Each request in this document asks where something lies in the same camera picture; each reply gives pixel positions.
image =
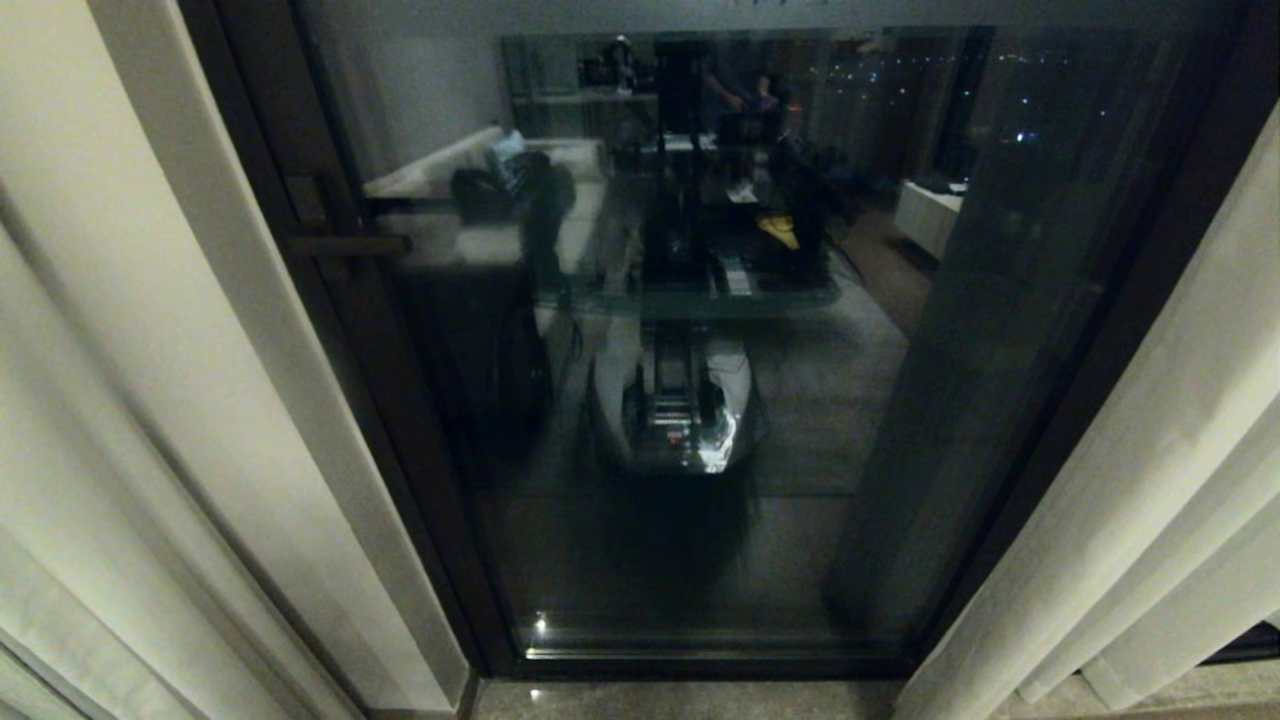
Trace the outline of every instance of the sofa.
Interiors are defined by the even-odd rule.
[[[365,196],[371,200],[410,201],[407,205],[417,201],[419,206],[412,210],[392,210],[378,218],[381,231],[413,238],[415,250],[404,259],[404,266],[483,269],[521,261],[517,220],[463,224],[451,208],[449,183],[454,172],[490,169],[490,147],[503,137],[502,128],[490,127],[365,183]],[[567,169],[573,179],[576,200],[564,215],[556,240],[561,272],[598,272],[594,240],[608,190],[603,142],[590,138],[526,140],[525,150],[544,152],[553,167]]]

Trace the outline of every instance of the yellow object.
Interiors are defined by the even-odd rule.
[[[756,215],[755,224],[778,238],[782,245],[787,246],[787,250],[800,250],[800,242],[796,241],[796,224],[791,215]]]

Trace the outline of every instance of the door frame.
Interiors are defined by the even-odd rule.
[[[1048,491],[1101,410],[1199,246],[1276,104],[1277,0],[1242,3],[1239,32],[1224,33],[1179,87],[1212,87],[1198,114],[1161,128],[1181,160],[1162,173],[1126,228],[1126,256],[1093,311],[1043,411],[1001,483],[987,523],[965,555],[923,642],[900,659],[808,656],[751,659],[582,657],[529,660],[513,644],[500,598],[485,573],[460,478],[466,459],[451,451],[442,421],[453,402],[417,370],[420,357],[394,302],[385,259],[307,256],[300,236],[360,236],[369,227],[338,118],[321,101],[323,76],[289,0],[179,0],[219,110],[291,277],[334,364],[349,370],[353,405],[374,409],[361,423],[463,655],[485,676],[571,678],[906,678],[941,641]],[[323,218],[294,211],[289,182],[308,187]],[[442,348],[439,342],[433,343]]]

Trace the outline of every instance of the glass door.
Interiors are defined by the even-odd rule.
[[[1025,520],[1251,4],[937,5],[184,3],[477,666],[905,675]]]

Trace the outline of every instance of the marble floor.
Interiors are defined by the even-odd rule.
[[[890,720],[901,683],[526,683],[480,688],[472,720]],[[1199,667],[1126,712],[1108,712],[1079,676],[995,720],[1275,720],[1280,660]]]

